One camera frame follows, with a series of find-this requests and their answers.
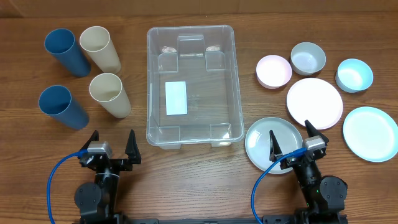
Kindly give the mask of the light blue bowl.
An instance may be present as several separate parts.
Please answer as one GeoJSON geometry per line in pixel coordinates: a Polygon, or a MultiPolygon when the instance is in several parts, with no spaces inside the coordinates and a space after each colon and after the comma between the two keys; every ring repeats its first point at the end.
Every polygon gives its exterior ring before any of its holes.
{"type": "Polygon", "coordinates": [[[345,92],[356,93],[367,90],[374,80],[371,67],[356,58],[342,61],[335,75],[336,84],[345,92]]]}

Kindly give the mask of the grey bowl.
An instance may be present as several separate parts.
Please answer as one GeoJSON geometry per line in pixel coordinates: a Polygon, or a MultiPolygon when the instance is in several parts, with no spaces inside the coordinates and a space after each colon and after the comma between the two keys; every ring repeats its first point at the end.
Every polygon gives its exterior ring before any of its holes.
{"type": "Polygon", "coordinates": [[[325,66],[326,54],[317,44],[301,42],[293,47],[290,53],[290,64],[293,71],[299,75],[313,75],[325,66]]]}

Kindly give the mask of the grey plate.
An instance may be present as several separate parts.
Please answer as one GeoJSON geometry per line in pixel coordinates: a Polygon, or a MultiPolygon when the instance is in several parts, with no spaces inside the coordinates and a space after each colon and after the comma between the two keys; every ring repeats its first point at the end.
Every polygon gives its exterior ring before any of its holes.
{"type": "Polygon", "coordinates": [[[277,117],[259,119],[246,133],[245,148],[251,162],[262,171],[272,164],[269,160],[270,130],[273,130],[283,154],[293,152],[303,145],[302,135],[290,122],[277,117]]]}

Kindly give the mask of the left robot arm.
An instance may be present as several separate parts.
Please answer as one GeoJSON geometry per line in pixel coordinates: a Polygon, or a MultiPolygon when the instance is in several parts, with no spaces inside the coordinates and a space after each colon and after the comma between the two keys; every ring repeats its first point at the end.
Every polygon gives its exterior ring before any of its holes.
{"type": "Polygon", "coordinates": [[[95,179],[80,185],[74,196],[80,209],[80,223],[129,223],[128,217],[116,212],[116,197],[120,173],[132,171],[134,164],[141,163],[135,132],[130,130],[125,154],[127,158],[113,159],[108,142],[99,140],[94,131],[79,150],[78,158],[82,167],[95,171],[95,179]]]}

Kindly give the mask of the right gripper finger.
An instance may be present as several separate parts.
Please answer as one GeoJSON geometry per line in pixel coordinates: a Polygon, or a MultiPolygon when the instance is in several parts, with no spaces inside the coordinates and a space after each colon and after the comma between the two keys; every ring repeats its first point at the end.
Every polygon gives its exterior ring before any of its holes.
{"type": "Polygon", "coordinates": [[[276,136],[273,130],[269,131],[270,134],[270,155],[269,160],[275,162],[279,158],[283,156],[283,153],[280,149],[279,143],[277,142],[276,136]]]}
{"type": "Polygon", "coordinates": [[[321,132],[319,132],[319,130],[317,130],[309,120],[305,120],[305,127],[307,130],[307,134],[308,136],[311,137],[315,137],[315,136],[320,136],[323,141],[325,142],[325,144],[327,144],[329,142],[329,139],[323,135],[321,132]]]}

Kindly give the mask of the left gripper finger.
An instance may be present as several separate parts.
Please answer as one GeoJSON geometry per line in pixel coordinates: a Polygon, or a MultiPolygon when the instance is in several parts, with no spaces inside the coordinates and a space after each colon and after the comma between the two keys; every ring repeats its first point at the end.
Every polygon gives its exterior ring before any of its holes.
{"type": "Polygon", "coordinates": [[[97,130],[94,130],[89,140],[87,140],[87,142],[83,145],[83,147],[80,150],[82,151],[88,149],[90,143],[93,141],[99,141],[99,132],[97,130]]]}
{"type": "Polygon", "coordinates": [[[136,136],[133,129],[129,133],[125,154],[128,156],[128,159],[131,164],[141,164],[141,155],[138,150],[136,136]]]}

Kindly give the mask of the light blue plate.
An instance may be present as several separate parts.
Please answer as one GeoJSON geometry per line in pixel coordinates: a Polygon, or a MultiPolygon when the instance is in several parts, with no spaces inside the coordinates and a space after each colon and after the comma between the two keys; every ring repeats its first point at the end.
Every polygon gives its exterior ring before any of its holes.
{"type": "Polygon", "coordinates": [[[343,138],[366,161],[385,162],[397,154],[397,123],[378,108],[363,106],[351,111],[343,123],[343,138]]]}

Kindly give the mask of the pink plate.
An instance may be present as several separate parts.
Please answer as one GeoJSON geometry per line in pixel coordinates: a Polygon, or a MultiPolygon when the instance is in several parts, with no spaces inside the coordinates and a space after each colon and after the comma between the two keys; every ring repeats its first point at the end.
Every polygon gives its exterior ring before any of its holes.
{"type": "Polygon", "coordinates": [[[334,126],[343,114],[343,100],[337,89],[319,78],[294,83],[286,97],[287,109],[296,122],[308,120],[316,129],[334,126]]]}

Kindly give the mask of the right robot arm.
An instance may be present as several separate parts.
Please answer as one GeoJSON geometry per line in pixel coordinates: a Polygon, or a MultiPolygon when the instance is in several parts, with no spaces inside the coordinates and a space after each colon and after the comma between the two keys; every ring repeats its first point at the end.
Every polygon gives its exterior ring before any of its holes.
{"type": "Polygon", "coordinates": [[[340,215],[345,209],[348,185],[339,177],[322,176],[316,161],[326,156],[329,139],[317,130],[310,121],[305,121],[308,138],[303,148],[283,154],[273,131],[269,160],[279,164],[281,169],[292,168],[307,203],[298,208],[289,218],[289,223],[347,223],[347,217],[340,215]]]}

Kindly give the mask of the pink bowl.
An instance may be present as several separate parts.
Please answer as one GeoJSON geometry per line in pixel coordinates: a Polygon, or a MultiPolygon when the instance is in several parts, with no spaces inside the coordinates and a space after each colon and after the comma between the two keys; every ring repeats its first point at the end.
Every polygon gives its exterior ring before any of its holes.
{"type": "Polygon", "coordinates": [[[284,86],[292,77],[292,67],[283,57],[267,55],[256,65],[258,82],[265,88],[276,89],[284,86]]]}

